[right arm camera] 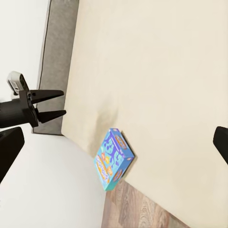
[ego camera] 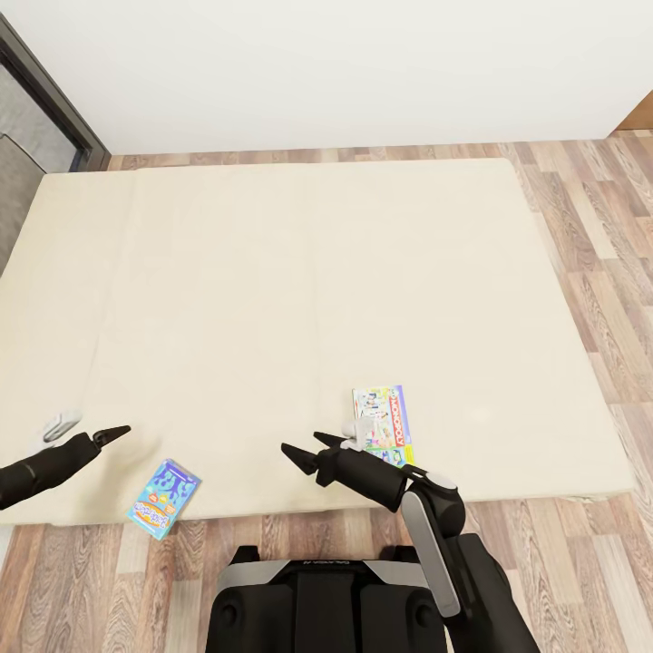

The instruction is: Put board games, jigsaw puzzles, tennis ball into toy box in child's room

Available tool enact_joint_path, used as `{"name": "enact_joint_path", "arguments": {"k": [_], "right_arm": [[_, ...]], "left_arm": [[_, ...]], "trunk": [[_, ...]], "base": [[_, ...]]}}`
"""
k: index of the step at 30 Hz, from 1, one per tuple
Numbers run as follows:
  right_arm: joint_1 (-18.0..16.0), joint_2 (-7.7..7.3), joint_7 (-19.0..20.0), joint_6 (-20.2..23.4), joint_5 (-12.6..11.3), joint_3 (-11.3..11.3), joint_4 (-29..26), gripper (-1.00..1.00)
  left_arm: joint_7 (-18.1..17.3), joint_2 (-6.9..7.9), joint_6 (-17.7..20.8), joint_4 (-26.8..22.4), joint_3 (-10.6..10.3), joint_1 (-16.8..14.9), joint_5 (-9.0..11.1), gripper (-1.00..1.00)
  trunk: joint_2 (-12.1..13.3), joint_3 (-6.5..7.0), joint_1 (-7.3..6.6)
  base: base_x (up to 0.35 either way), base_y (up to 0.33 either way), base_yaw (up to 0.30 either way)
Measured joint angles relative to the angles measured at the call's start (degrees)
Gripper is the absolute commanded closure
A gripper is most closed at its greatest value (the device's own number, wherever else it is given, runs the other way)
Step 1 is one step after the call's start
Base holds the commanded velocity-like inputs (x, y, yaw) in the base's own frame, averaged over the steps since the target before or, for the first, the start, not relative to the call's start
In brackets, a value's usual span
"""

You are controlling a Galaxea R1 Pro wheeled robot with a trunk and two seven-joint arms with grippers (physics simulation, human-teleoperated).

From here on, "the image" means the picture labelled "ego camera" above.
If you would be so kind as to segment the board game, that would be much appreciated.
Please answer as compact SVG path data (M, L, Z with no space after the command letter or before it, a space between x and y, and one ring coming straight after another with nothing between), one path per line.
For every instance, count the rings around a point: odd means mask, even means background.
M403 386L354 388L352 394L355 419L374 417L375 430L366 434L364 451L399 468L415 466Z
M162 540L200 484L199 477L171 458L164 460L127 515Z

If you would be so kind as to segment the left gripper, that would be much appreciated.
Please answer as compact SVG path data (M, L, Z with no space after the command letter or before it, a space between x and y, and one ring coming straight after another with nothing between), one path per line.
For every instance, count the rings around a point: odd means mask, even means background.
M88 433L79 433L64 445L19 460L19 463L29 468L34 479L30 498L46 489L62 485L87 463L95 460L102 452L102 447L131 430L130 426L100 430L93 435L93 440Z

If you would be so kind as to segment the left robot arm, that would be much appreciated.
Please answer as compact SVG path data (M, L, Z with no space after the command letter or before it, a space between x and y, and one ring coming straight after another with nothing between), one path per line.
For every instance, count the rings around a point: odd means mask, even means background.
M29 458L0 469L0 511L62 485L95 460L102 447L132 430L130 426L119 426L96 432L93 440L83 432L66 443L58 441L82 419L82 412L71 408L53 415L33 430L33 435L29 435Z

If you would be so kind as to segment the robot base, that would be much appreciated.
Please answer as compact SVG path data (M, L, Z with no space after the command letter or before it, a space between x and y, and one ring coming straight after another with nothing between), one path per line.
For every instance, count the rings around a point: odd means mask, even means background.
M221 573L205 653L448 653L414 545L389 560L259 560Z

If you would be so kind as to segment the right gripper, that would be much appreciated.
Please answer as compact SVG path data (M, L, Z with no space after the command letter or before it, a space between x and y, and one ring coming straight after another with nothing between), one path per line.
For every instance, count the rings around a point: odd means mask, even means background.
M367 451L340 447L340 444L346 440L344 437L318 431L313 433L313 436L329 448L313 454L283 443L280 449L307 476L317 473L317 483L322 487L338 481L370 499L372 479L378 464L383 459Z

